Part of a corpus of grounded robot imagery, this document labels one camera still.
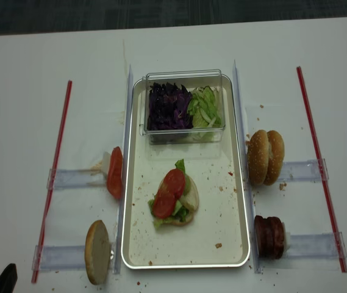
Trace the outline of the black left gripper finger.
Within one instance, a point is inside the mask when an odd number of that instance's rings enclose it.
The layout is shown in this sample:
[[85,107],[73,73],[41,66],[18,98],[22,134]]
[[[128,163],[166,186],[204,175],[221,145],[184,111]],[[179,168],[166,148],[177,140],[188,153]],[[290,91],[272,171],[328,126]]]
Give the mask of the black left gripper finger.
[[13,293],[18,279],[15,263],[10,263],[0,274],[0,293]]

